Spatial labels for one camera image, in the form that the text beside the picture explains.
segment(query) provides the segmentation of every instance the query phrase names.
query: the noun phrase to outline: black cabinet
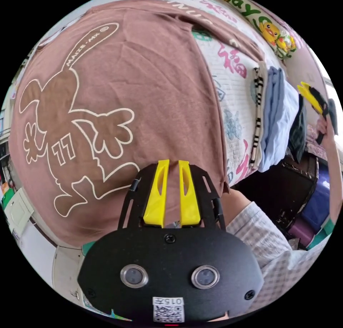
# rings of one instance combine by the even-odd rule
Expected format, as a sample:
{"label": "black cabinet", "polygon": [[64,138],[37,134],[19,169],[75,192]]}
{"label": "black cabinet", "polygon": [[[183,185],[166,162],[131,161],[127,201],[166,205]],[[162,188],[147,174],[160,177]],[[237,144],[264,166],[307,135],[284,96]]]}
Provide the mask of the black cabinet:
{"label": "black cabinet", "polygon": [[286,156],[266,172],[255,172],[234,186],[254,201],[282,230],[287,231],[313,194],[318,159],[304,153],[300,164]]}

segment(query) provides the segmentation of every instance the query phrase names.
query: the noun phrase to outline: white cabinet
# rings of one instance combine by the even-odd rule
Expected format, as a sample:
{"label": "white cabinet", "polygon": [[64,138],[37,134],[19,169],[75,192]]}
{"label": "white cabinet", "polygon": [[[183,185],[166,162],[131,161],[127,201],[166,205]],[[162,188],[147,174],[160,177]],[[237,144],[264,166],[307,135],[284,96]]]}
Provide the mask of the white cabinet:
{"label": "white cabinet", "polygon": [[[38,275],[48,285],[53,287],[52,274],[56,247],[31,222],[28,222],[26,225],[18,244],[23,255]],[[17,281],[24,281],[23,276],[17,279]]]}
{"label": "white cabinet", "polygon": [[53,286],[65,299],[82,305],[79,295],[78,274],[82,252],[80,249],[58,246],[53,266]]}
{"label": "white cabinet", "polygon": [[19,189],[5,208],[5,215],[11,233],[14,230],[20,238],[33,212],[34,209],[25,196],[25,193],[22,189]]}

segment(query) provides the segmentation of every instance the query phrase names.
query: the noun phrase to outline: screw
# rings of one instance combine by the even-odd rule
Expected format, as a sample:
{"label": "screw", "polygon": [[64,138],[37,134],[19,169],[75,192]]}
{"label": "screw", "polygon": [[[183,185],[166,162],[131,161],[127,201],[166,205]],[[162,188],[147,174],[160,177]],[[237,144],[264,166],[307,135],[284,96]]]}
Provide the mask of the screw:
{"label": "screw", "polygon": [[244,299],[247,301],[253,299],[254,297],[255,297],[255,291],[254,290],[250,290],[244,295]]}
{"label": "screw", "polygon": [[93,289],[87,289],[87,295],[90,298],[95,298],[95,291]]}
{"label": "screw", "polygon": [[176,241],[176,238],[175,238],[175,235],[173,234],[167,234],[165,237],[164,237],[164,241],[166,243],[174,243]]}

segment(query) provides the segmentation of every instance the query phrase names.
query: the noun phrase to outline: person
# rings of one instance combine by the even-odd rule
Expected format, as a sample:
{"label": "person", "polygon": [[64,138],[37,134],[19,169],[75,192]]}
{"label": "person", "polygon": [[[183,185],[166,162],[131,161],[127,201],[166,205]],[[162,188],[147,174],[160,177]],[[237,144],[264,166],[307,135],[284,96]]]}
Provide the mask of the person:
{"label": "person", "polygon": [[[330,116],[318,119],[317,131],[324,134],[322,146],[327,154],[330,195],[329,215],[335,224],[342,208],[342,170]],[[294,251],[284,235],[255,202],[242,193],[230,190],[221,197],[227,232],[249,245],[262,270],[264,285],[249,312],[258,310],[292,288],[316,261],[330,236],[309,251]]]}

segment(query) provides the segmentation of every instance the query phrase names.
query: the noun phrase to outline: plaid shirt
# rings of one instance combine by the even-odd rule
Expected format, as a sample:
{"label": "plaid shirt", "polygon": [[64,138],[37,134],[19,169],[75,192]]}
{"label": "plaid shirt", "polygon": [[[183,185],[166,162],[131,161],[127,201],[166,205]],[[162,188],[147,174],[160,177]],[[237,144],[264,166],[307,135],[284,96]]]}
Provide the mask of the plaid shirt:
{"label": "plaid shirt", "polygon": [[251,247],[262,270],[264,284],[248,312],[271,304],[292,288],[316,261],[330,237],[309,251],[294,251],[254,202],[227,226],[227,232]]}

